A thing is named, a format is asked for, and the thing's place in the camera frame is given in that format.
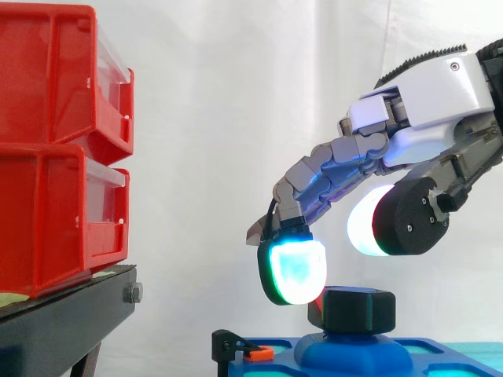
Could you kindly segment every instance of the white backdrop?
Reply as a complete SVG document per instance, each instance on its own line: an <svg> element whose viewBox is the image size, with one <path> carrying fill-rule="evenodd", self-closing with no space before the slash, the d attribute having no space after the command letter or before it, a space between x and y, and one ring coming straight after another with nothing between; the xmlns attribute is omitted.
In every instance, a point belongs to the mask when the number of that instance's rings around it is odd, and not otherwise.
<svg viewBox="0 0 503 377"><path fill-rule="evenodd" d="M350 102L406 58L503 38L503 2L89 0L136 74L129 263L145 287L103 343L98 377L212 376L210 337L314 331L306 307L270 304L245 233L274 183L336 137ZM347 239L371 178L313 227L329 283L393 291L395 335L503 340L503 170L480 180L419 258L370 258Z"/></svg>

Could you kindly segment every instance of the blue tray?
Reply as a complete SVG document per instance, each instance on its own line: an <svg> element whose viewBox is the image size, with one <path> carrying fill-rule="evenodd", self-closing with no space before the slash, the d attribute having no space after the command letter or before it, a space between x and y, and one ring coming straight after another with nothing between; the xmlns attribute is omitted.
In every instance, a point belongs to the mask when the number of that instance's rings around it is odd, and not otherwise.
<svg viewBox="0 0 503 377"><path fill-rule="evenodd" d="M249 340L272 346L274 361L249 363L237 354L229 377L503 377L503 343L443 345L384 335L357 341L322 333Z"/></svg>

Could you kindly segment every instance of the green light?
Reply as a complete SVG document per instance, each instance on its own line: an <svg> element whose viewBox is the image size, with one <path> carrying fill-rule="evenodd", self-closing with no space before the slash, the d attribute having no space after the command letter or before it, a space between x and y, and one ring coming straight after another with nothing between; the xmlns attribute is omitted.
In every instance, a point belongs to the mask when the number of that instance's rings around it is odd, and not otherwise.
<svg viewBox="0 0 503 377"><path fill-rule="evenodd" d="M387 185L375 188L367 194L360 203L354 206L347 219L347 235L354 248L363 254L387 257L376 242L372 229L374 210L379 201L393 188Z"/></svg>
<svg viewBox="0 0 503 377"><path fill-rule="evenodd" d="M273 246L270 265L274 286L289 304L307 304L325 287L325 247L318 241L290 241Z"/></svg>

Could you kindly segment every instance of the red storage bin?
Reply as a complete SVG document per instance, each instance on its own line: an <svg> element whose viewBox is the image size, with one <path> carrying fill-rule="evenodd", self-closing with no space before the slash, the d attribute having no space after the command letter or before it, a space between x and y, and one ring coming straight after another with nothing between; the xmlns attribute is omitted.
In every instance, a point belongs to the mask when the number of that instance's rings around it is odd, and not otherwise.
<svg viewBox="0 0 503 377"><path fill-rule="evenodd" d="M77 145L0 144L0 292L37 297L127 257L129 175Z"/></svg>
<svg viewBox="0 0 503 377"><path fill-rule="evenodd" d="M133 81L86 5L0 2L0 142L133 153Z"/></svg>

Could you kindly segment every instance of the screw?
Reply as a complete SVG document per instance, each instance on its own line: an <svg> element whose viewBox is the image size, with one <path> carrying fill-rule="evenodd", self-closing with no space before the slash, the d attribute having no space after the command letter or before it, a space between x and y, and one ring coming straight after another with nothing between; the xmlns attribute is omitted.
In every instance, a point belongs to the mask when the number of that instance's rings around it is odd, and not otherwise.
<svg viewBox="0 0 503 377"><path fill-rule="evenodd" d="M128 289L127 301L131 304L139 304L143 298L143 284L131 283Z"/></svg>

